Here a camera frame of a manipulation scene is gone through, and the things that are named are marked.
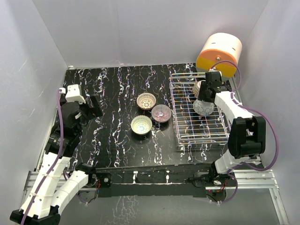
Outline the blue patterned white bowl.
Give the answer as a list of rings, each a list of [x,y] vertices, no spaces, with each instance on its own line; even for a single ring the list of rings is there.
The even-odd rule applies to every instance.
[[[194,94],[194,96],[196,98],[198,98],[199,96],[199,92],[200,92],[200,88],[201,88],[201,83],[203,82],[203,80],[198,81],[197,83],[195,83],[192,87],[192,93]]]

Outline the red white patterned bowl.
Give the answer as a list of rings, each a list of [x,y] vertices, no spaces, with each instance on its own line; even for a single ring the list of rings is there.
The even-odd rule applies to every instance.
[[[193,103],[193,110],[201,116],[208,116],[214,111],[214,103],[204,102],[197,99]]]

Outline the purple striped bowl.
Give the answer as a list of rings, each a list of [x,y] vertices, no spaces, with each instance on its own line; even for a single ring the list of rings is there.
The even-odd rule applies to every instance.
[[[151,116],[158,123],[167,122],[172,115],[171,109],[166,105],[156,105],[151,110]]]

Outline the green patterned white bowl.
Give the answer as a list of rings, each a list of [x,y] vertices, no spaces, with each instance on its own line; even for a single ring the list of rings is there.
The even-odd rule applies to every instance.
[[[131,129],[137,135],[146,135],[152,128],[152,121],[149,117],[139,115],[133,118]]]

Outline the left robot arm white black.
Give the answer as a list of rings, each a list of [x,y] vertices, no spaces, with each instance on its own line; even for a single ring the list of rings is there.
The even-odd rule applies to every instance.
[[[91,95],[92,107],[79,100],[58,102],[59,122],[52,127],[42,165],[31,192],[10,220],[19,225],[57,225],[62,212],[84,186],[96,184],[95,167],[79,164],[67,181],[57,188],[59,180],[80,142],[83,127],[101,117],[98,96]]]

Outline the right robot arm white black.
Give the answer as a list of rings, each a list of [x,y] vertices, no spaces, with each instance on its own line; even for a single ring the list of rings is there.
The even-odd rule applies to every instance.
[[[232,89],[222,85],[220,71],[210,70],[205,73],[198,99],[204,103],[214,103],[231,124],[228,149],[211,164],[209,173],[201,176],[203,181],[220,186],[232,169],[265,152],[266,120],[245,109]]]

